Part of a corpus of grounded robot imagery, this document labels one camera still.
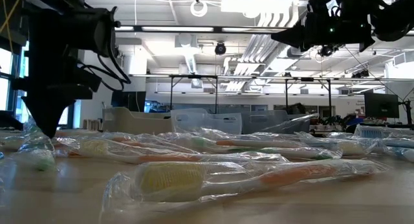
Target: plastic wrapper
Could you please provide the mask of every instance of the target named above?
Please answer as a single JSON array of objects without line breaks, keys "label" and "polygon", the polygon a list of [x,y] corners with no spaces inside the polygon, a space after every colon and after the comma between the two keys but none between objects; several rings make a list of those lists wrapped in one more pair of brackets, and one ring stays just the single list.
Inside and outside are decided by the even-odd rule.
[{"label": "plastic wrapper", "polygon": [[160,145],[129,145],[125,142],[99,137],[59,138],[62,144],[72,147],[80,155],[126,163],[140,164],[153,161],[190,161],[190,162],[247,162],[247,161],[287,161],[280,154],[243,152],[225,155],[182,153],[163,148]]},{"label": "plastic wrapper", "polygon": [[55,170],[55,151],[51,140],[36,126],[33,118],[23,127],[25,140],[11,158],[21,166],[40,171]]},{"label": "plastic wrapper", "polygon": [[24,137],[0,137],[0,149],[3,149],[4,151],[17,151],[20,149],[24,141]]},{"label": "plastic wrapper", "polygon": [[401,147],[386,147],[384,153],[386,155],[390,155],[398,159],[414,162],[414,149]]},{"label": "plastic wrapper", "polygon": [[0,208],[4,206],[3,204],[3,197],[4,197],[4,193],[5,193],[5,182],[3,181],[3,177],[4,175],[4,163],[5,163],[5,156],[3,155],[3,153],[0,152]]},{"label": "plastic wrapper", "polygon": [[260,132],[267,133],[284,133],[284,134],[294,134],[295,132],[309,132],[309,126],[311,124],[311,119],[318,118],[319,114],[311,114],[304,117],[296,118],[289,121],[284,121],[281,124],[272,126],[269,128],[262,129]]},{"label": "plastic wrapper", "polygon": [[414,139],[407,138],[386,138],[382,139],[386,146],[399,148],[414,148]]},{"label": "plastic wrapper", "polygon": [[102,223],[140,223],[204,201],[271,190],[308,179],[372,175],[387,166],[365,160],[300,163],[150,162],[117,173],[103,195]]},{"label": "plastic wrapper", "polygon": [[382,147],[380,139],[321,139],[313,137],[308,133],[297,133],[300,140],[311,147],[324,148],[336,151],[341,149],[344,156],[366,155],[374,148]]},{"label": "plastic wrapper", "polygon": [[355,135],[364,138],[414,138],[414,131],[408,129],[394,129],[387,127],[373,127],[358,125],[355,129]]},{"label": "plastic wrapper", "polygon": [[163,133],[159,135],[171,143],[191,148],[200,153],[237,153],[256,151],[259,153],[279,153],[288,159],[340,159],[342,152],[310,148],[305,143],[291,140],[278,140],[245,135],[244,139],[235,139],[239,135],[223,135],[225,140],[209,140],[190,133]]},{"label": "plastic wrapper", "polygon": [[328,133],[327,138],[352,140],[352,139],[358,138],[358,136],[355,136],[352,133],[332,132],[332,133]]}]

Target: fluorescent light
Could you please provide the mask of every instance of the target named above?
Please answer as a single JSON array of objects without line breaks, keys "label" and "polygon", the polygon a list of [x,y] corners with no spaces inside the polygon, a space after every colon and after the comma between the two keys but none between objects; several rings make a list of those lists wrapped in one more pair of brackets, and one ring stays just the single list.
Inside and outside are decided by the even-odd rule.
[{"label": "fluorescent light", "polygon": [[[155,91],[155,94],[159,95],[170,95],[171,92],[168,91]],[[243,95],[243,96],[257,96],[257,95],[270,95],[270,96],[285,96],[284,93],[217,93],[218,95]],[[215,93],[206,93],[206,92],[173,92],[173,95],[215,95]],[[288,94],[289,96],[326,96],[328,94]],[[332,97],[347,97],[349,95],[331,95]],[[362,96],[356,93],[353,93],[351,96]]]},{"label": "fluorescent light", "polygon": [[131,77],[141,77],[141,78],[169,78],[169,75],[165,74],[130,74]]},{"label": "fluorescent light", "polygon": [[[155,94],[161,94],[161,95],[170,95],[171,92],[167,92],[167,91],[155,91]],[[182,94],[182,92],[173,92],[173,94]]]},{"label": "fluorescent light", "polygon": [[228,79],[252,79],[253,76],[217,76],[218,78],[228,78]]},{"label": "fluorescent light", "polygon": [[134,31],[134,27],[115,27],[115,31]]},{"label": "fluorescent light", "polygon": [[271,34],[281,32],[282,30],[286,30],[288,27],[278,27],[278,28],[271,28],[271,27],[223,27],[223,32],[237,32],[237,33],[261,33],[261,34]]},{"label": "fluorescent light", "polygon": [[213,32],[213,27],[142,27],[142,31],[144,32],[158,32],[158,31],[166,31],[166,32]]}]

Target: plastic bin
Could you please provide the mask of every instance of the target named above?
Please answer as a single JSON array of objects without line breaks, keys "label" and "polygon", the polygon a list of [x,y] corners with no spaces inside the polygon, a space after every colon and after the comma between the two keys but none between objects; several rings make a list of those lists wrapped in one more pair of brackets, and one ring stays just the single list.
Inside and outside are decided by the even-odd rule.
[{"label": "plastic bin", "polygon": [[159,134],[173,131],[169,113],[139,113],[125,107],[103,109],[102,130],[130,134]]},{"label": "plastic bin", "polygon": [[241,113],[208,114],[208,123],[212,129],[218,129],[225,133],[241,134],[243,121]]},{"label": "plastic bin", "polygon": [[241,134],[240,113],[208,114],[204,109],[180,109],[171,111],[175,131],[197,131],[199,128],[217,129],[225,133]]},{"label": "plastic bin", "polygon": [[243,112],[241,116],[243,134],[257,133],[289,120],[284,110]]}]

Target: ceiling duct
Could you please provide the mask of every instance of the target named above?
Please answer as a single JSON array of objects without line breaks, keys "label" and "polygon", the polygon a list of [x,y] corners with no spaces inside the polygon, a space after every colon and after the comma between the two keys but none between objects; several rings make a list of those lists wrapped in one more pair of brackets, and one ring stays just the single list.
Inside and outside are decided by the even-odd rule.
[{"label": "ceiling duct", "polygon": [[[191,48],[197,48],[197,37],[188,33],[182,33],[175,36],[175,47],[182,47],[182,54],[186,59],[186,65],[188,68],[188,74],[197,74],[197,64],[195,62],[194,50]],[[191,79],[191,88],[202,89],[202,80]]]}]

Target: desk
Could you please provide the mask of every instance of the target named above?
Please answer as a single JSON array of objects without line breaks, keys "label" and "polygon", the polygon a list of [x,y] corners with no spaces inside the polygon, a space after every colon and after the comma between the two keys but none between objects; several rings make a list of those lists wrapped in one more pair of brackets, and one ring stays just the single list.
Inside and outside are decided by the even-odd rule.
[{"label": "desk", "polygon": [[[150,223],[414,223],[414,164],[384,162],[394,169],[206,203]],[[97,223],[106,182],[133,167],[92,159],[58,159],[58,166],[58,174],[9,168],[0,223]]]}]

